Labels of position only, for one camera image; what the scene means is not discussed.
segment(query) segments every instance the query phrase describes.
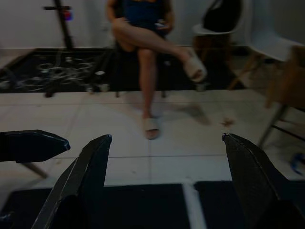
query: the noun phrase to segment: woman's hand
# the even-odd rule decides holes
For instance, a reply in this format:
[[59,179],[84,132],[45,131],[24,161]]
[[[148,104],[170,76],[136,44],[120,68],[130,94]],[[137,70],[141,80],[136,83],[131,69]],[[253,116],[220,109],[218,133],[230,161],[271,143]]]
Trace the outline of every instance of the woman's hand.
[[169,34],[173,30],[171,24],[165,24],[164,26],[158,27],[158,30],[164,31],[165,34]]

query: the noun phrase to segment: black floor mat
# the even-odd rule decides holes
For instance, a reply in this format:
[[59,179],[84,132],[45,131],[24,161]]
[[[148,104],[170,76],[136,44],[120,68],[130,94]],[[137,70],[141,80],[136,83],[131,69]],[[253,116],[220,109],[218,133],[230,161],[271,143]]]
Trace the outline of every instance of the black floor mat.
[[182,185],[107,187],[105,229],[189,229]]
[[[290,196],[305,215],[305,181],[290,181]],[[195,188],[200,195],[208,229],[247,229],[242,207],[232,182],[198,182]]]
[[[103,60],[107,59],[110,60],[105,66]],[[236,77],[224,63],[205,65],[208,71],[207,90],[226,89]],[[195,90],[195,85],[185,75],[182,64],[176,58],[160,55],[158,66],[158,90]],[[140,90],[139,63],[135,53],[117,53],[109,49],[92,53],[61,53],[39,49],[0,71],[0,93],[46,92],[53,85],[56,92],[85,92],[90,83],[87,77],[92,70],[95,72],[95,67],[106,74],[97,76],[94,84],[108,83],[111,91]],[[235,87],[244,88],[242,83]]]
[[[50,191],[12,193],[2,210],[3,213],[15,212],[17,223],[12,229],[30,229]],[[104,229],[190,228],[182,185],[105,187],[103,191],[101,222]]]
[[[195,90],[195,84],[189,80],[183,70],[183,65],[175,57],[170,55],[158,56],[158,90]],[[118,66],[114,71],[112,80],[113,91],[139,91],[139,63],[137,56],[132,53],[124,53],[117,60]],[[207,90],[225,90],[236,78],[236,75],[223,63],[206,62],[207,78],[205,80]],[[235,90],[245,89],[242,83],[238,83]]]
[[50,192],[50,188],[13,192],[1,213],[14,212],[14,225],[0,223],[0,228],[31,229]]

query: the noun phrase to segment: small debris on floor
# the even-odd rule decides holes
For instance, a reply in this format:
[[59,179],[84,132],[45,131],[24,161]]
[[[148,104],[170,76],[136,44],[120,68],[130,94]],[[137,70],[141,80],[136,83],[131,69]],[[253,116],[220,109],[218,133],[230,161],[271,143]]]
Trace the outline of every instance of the small debris on floor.
[[224,118],[224,121],[222,122],[222,125],[226,128],[229,128],[234,124],[235,124],[235,121],[233,119],[230,119],[230,118]]

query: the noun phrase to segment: woman's knee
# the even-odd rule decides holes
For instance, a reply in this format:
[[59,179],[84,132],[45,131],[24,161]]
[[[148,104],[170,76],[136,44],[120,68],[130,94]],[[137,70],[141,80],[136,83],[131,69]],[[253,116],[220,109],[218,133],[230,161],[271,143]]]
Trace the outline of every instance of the woman's knee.
[[139,49],[138,56],[141,62],[155,63],[156,52],[149,49]]
[[112,22],[112,32],[113,32],[113,34],[117,34],[119,32],[122,32],[125,27],[126,27],[126,22],[125,22],[124,18],[116,18]]

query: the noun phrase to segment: white tiled floor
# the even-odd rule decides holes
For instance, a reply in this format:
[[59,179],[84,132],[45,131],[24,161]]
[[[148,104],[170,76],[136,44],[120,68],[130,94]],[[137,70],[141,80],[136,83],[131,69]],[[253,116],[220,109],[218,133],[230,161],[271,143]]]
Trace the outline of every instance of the white tiled floor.
[[[92,139],[112,134],[106,185],[180,183],[199,180],[230,180],[222,133],[232,132],[257,143],[278,104],[264,108],[264,97],[251,89],[241,91],[156,93],[153,104],[162,136],[148,141],[142,134],[141,94],[57,93],[0,94],[0,130],[41,129],[67,138],[71,150],[38,165],[50,177],[39,179],[21,165],[0,163],[0,205],[18,188],[52,187],[60,174]],[[290,111],[290,121],[305,114]],[[222,125],[232,119],[230,128]],[[266,152],[289,179],[303,179],[291,171],[288,160],[304,151],[304,144],[272,132]]]

